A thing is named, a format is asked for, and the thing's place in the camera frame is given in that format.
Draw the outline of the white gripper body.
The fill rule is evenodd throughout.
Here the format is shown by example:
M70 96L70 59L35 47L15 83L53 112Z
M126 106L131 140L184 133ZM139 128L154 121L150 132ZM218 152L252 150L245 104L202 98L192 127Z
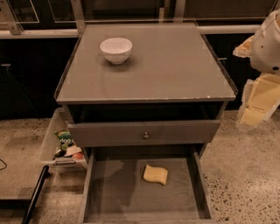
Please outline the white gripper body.
M250 65L268 74L280 74L280 10L272 11L255 32Z

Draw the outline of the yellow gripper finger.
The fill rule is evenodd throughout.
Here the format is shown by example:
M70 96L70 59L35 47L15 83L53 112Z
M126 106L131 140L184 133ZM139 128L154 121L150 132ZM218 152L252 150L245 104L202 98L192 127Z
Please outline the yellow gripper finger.
M251 45L253 37L247 38L242 44L233 50L233 55L240 58L249 58L251 56Z
M241 97L238 123L257 127L268 121L280 105L280 76L261 73L256 80L247 80Z

